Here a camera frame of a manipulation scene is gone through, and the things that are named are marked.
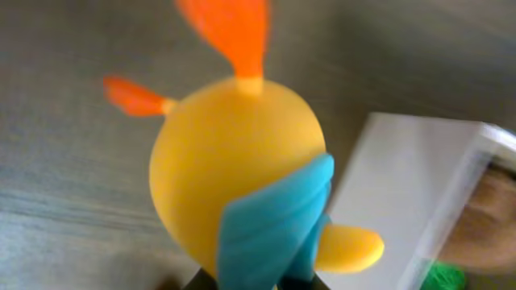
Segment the orange blue duck toy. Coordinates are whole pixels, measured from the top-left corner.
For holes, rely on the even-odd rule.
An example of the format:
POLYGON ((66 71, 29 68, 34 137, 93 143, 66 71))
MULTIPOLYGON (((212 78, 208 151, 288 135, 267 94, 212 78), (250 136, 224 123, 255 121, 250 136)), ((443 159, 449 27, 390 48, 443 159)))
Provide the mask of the orange blue duck toy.
POLYGON ((326 214, 335 161, 314 111, 264 77, 268 3, 180 0, 177 8, 228 60, 231 77, 181 100, 104 80, 125 114, 164 117, 149 186, 165 229, 218 289, 277 289, 283 277, 371 267, 381 236, 326 214))

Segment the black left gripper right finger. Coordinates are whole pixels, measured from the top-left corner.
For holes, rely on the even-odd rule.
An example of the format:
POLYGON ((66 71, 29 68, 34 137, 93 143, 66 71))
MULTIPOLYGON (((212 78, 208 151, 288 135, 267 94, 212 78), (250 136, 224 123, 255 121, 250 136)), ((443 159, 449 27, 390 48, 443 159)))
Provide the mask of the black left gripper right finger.
POLYGON ((330 290, 317 274, 311 280, 283 277, 277 286, 278 290, 330 290))

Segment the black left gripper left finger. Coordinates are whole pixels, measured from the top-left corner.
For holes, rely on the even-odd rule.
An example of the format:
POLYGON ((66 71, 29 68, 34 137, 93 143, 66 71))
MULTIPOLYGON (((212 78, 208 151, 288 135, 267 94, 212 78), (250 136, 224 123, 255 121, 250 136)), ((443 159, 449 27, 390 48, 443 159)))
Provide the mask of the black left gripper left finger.
POLYGON ((218 285, 208 272, 200 268, 183 290, 218 290, 218 285))

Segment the brown plush chicken toy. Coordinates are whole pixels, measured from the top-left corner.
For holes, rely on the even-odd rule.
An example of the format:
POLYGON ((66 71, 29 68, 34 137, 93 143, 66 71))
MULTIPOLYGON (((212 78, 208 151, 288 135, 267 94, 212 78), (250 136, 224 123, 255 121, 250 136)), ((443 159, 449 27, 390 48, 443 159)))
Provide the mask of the brown plush chicken toy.
POLYGON ((515 269, 515 174, 495 166, 485 170, 438 261, 475 273, 515 269))

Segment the green lattice ball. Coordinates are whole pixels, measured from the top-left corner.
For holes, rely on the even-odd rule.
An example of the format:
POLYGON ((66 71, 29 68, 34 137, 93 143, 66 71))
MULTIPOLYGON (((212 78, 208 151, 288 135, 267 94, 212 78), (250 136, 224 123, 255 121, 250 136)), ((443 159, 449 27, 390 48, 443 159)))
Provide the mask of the green lattice ball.
POLYGON ((434 262, 422 282, 420 290, 465 290, 466 275, 459 267, 434 262))

